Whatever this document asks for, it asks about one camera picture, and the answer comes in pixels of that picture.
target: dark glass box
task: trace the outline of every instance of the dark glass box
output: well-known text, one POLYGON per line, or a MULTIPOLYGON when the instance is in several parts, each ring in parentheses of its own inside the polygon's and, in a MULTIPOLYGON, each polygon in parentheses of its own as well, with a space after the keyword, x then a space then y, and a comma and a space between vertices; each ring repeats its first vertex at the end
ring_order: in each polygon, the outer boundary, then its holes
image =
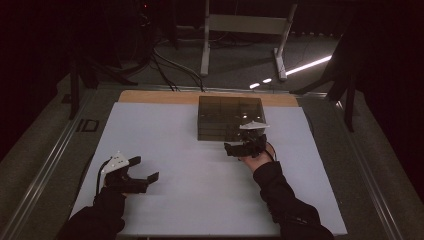
POLYGON ((260 98, 199 97, 198 140, 241 141, 240 125, 252 121, 266 123, 260 98))

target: cable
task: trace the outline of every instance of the cable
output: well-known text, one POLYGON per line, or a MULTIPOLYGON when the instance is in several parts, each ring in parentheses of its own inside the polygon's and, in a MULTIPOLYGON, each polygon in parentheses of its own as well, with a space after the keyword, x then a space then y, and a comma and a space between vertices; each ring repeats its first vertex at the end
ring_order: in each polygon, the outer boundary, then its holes
POLYGON ((166 64, 164 64, 164 63, 160 63, 160 62, 158 62, 160 65, 162 65, 162 66, 165 66, 165 67, 169 67, 169 68, 173 68, 173 69, 176 69, 176 70, 180 70, 180 71, 183 71, 184 73, 186 73, 187 75, 189 75, 190 77, 191 77, 191 79, 193 79, 193 81, 196 83, 196 85, 202 90, 202 92, 205 92, 205 90, 203 90, 203 86, 202 86, 202 82, 200 81, 200 84, 197 82, 197 79, 192 75, 192 74, 190 74, 189 72, 187 72, 187 71, 185 71, 184 69, 181 69, 181 68, 179 68, 179 67, 175 67, 175 66, 170 66, 170 65, 166 65, 166 64))
POLYGON ((163 80, 168 84, 169 88, 171 88, 171 90, 173 92, 175 91, 180 91, 180 89, 178 89, 177 85, 175 85, 174 82, 172 82, 171 80, 169 80, 166 76, 165 73, 162 71, 162 68, 159 66, 159 63, 157 62, 155 55, 152 55, 152 60, 153 62, 156 64, 157 66, 157 70, 159 71, 160 75, 162 76, 163 80))
MULTIPOLYGON (((294 64, 294 65, 292 65, 292 66, 290 66, 290 67, 287 67, 287 70, 291 70, 291 69, 293 69, 293 68, 295 68, 295 67, 297 67, 297 65, 299 65, 299 63, 301 63, 301 62, 303 62, 303 60, 304 60, 304 58, 305 58, 305 53, 306 53, 306 49, 309 47, 309 44, 311 43, 311 41, 312 41, 312 38, 313 38, 314 36, 312 35, 312 36, 309 36, 309 40, 308 40, 308 42, 306 43, 306 46, 303 48, 303 53, 302 53, 302 58, 298 61, 298 62, 296 62, 296 64, 294 64)), ((283 51, 283 60, 285 60, 285 52, 283 51)))
POLYGON ((96 194, 94 195, 94 201, 96 201, 96 197, 97 195, 99 195, 100 175, 102 174, 102 169, 106 166, 106 164, 109 163, 110 159, 102 164, 102 166, 99 168, 99 172, 97 173, 96 194))
POLYGON ((120 71, 117 71, 117 73, 122 74, 122 75, 126 75, 126 77, 131 77, 131 76, 143 71, 147 67, 149 61, 145 60, 135 67, 120 70, 120 71))
POLYGON ((256 41, 251 41, 249 39, 241 37, 241 35, 242 34, 240 34, 240 33, 236 34, 236 33, 233 33, 233 32, 227 32, 227 34, 224 35, 223 37, 221 37, 220 39, 215 40, 214 42, 209 41, 211 43, 214 43, 215 45, 218 45, 218 46, 211 45, 210 48, 211 49, 219 49, 219 48, 228 48, 228 47, 248 47, 248 46, 252 46, 252 45, 257 44, 257 43, 264 42, 266 39, 269 38, 268 36, 265 36, 263 34, 260 34, 260 35, 254 34, 254 35, 261 36, 261 38, 259 40, 256 40, 256 41), (230 42, 229 43, 224 42, 223 41, 224 38, 227 38, 227 41, 230 41, 230 42), (248 42, 248 43, 240 44, 239 43, 240 41, 245 41, 245 42, 248 42))
POLYGON ((274 146, 272 146, 272 144, 271 143, 269 143, 269 142, 267 142, 267 144, 269 144, 269 146, 271 146, 271 148, 272 148, 272 150, 274 151, 274 156, 275 156, 275 158, 271 155, 271 153, 268 151, 268 150, 266 150, 265 149, 265 153, 271 158, 271 160, 273 161, 273 162, 275 162, 275 161, 277 161, 277 152, 275 151, 275 148, 274 148, 274 146))
POLYGON ((164 60, 164 61, 166 61, 166 62, 168 62, 168 63, 170 63, 170 64, 172 64, 172 65, 174 65, 174 66, 176 66, 177 68, 179 68, 180 70, 182 70, 183 72, 185 72, 186 74, 188 74, 193 80, 194 80, 194 82, 196 83, 196 85, 197 86, 199 86, 199 88, 200 88, 200 90, 202 91, 202 92, 205 92, 205 89, 204 89, 204 85, 203 85, 203 80, 202 80, 202 78, 195 72, 195 71, 193 71, 192 69, 190 69, 190 68, 188 68, 188 67, 185 67, 185 66, 183 66, 183 65, 181 65, 181 64, 178 64, 178 63, 176 63, 176 62, 173 62, 173 61, 171 61, 171 60, 169 60, 169 59, 167 59, 167 58, 165 58, 165 57, 163 57, 162 55, 160 55, 157 51, 156 51, 156 49, 153 49, 153 52, 154 52, 154 55, 155 56, 158 56, 159 58, 161 58, 162 60, 164 60))

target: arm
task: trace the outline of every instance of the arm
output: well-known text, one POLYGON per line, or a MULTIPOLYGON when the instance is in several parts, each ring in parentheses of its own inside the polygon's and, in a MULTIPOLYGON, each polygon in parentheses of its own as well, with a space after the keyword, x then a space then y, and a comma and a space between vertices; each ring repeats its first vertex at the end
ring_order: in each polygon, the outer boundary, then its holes
POLYGON ((125 198, 119 192, 102 188, 94 205, 85 207, 72 216, 62 227, 57 239, 115 239, 125 225, 121 219, 125 198))
MULTIPOLYGON (((267 146, 270 155, 274 150, 267 146)), ((256 158, 240 158, 252 170, 253 178, 261 188, 261 198, 266 202, 275 223, 280 225, 283 239, 334 239, 321 225, 318 211, 295 197, 287 183, 279 162, 265 153, 256 158)))

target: white stand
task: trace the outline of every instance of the white stand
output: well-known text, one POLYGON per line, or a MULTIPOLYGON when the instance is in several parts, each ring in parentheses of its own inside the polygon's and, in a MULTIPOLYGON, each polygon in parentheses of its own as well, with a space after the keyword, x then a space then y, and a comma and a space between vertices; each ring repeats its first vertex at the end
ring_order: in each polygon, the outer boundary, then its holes
POLYGON ((263 34, 281 34, 280 46, 278 49, 274 49, 274 57, 277 65, 279 79, 281 81, 287 80, 282 54, 284 45, 290 32, 290 27, 293 23, 293 16, 296 8, 297 4, 292 4, 287 18, 217 15, 209 14, 209 0, 206 0, 205 39, 200 75, 208 75, 210 54, 209 31, 250 32, 263 34))

